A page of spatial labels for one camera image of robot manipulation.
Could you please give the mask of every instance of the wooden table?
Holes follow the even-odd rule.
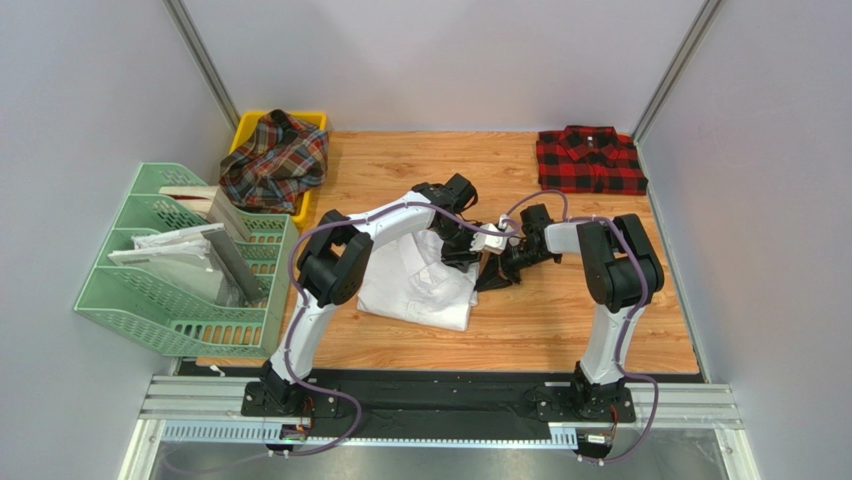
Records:
[[[458,172],[479,192],[465,217],[496,221],[517,200],[538,191],[535,133],[332,132],[328,181],[320,187],[311,225],[322,213],[371,210],[421,182],[445,182]],[[660,235],[646,197],[569,195],[571,214],[637,213],[666,274],[636,327],[627,367],[646,372],[698,371]],[[556,195],[536,199],[551,215]],[[336,368],[565,371],[585,351],[594,302],[579,256],[521,272],[522,284],[483,292],[466,332],[424,327],[359,312],[352,300],[331,322],[314,365]],[[286,323],[295,304],[290,289]],[[201,358],[199,364],[260,365],[262,359]]]

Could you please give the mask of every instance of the black motor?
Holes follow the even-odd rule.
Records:
[[[521,283],[521,269],[537,263],[553,260],[562,261],[561,254],[553,254],[547,250],[544,240],[544,229],[553,224],[547,207],[533,205],[521,211],[521,231],[523,238],[509,239],[509,246],[500,255],[492,255],[485,264],[482,274],[476,281],[475,290],[484,292],[498,288],[510,287]]]

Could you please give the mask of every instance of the yellow plastic crate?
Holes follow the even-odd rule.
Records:
[[[237,149],[240,145],[245,143],[249,138],[251,138],[251,134],[254,133],[254,129],[257,127],[257,121],[260,120],[260,117],[266,115],[269,112],[245,112],[243,116],[240,118],[240,124],[237,126],[237,134],[234,135],[234,141],[231,143],[231,151],[229,153],[233,153],[234,150]],[[325,116],[322,112],[287,112],[290,115],[293,115],[296,118],[304,120],[306,122],[313,123],[318,126],[320,130],[325,130],[328,125],[328,117]],[[303,230],[304,227],[308,224],[308,207],[311,204],[311,200],[314,196],[314,190],[310,189],[307,192],[303,193],[296,199],[296,202],[293,204],[295,207],[295,212],[290,216],[290,219],[296,224],[296,228],[299,230]]]

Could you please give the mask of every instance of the red plaid shirt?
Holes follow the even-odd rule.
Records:
[[[612,127],[569,125],[541,132],[536,158],[543,190],[645,195],[648,187],[633,140]]]

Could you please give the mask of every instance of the metal linear rail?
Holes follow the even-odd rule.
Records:
[[[296,423],[297,418],[243,417],[240,408],[245,377],[178,377],[155,376],[142,403],[139,418],[143,420],[204,420],[227,422]],[[547,386],[567,385],[547,383]],[[644,424],[653,403],[653,388],[648,384],[630,383],[638,423]],[[552,423],[560,427],[598,427],[604,424]],[[660,405],[654,428],[727,428],[741,429],[739,411],[728,385],[661,384]]]
[[[290,417],[243,417],[240,415],[245,385],[254,378],[155,376],[142,404],[136,430],[122,465],[121,479],[147,479],[160,442],[299,443],[319,445],[330,438],[306,442],[279,440],[282,423]],[[566,385],[547,383],[548,386]],[[650,413],[653,388],[630,383],[637,423],[621,428],[642,428]],[[576,448],[577,428],[608,424],[551,422],[549,440],[435,440],[349,439],[348,446],[449,447],[501,449]],[[743,425],[728,385],[662,384],[655,429],[713,429],[719,439],[728,475],[732,480],[759,478]]]
[[[163,430],[163,442],[254,443],[277,445],[324,445],[334,438],[310,437],[307,440],[281,440],[281,424],[276,422],[231,422],[169,420]],[[549,440],[477,440],[428,438],[351,438],[343,445],[373,447],[444,447],[444,448],[577,448],[577,432],[573,428],[551,428]]]

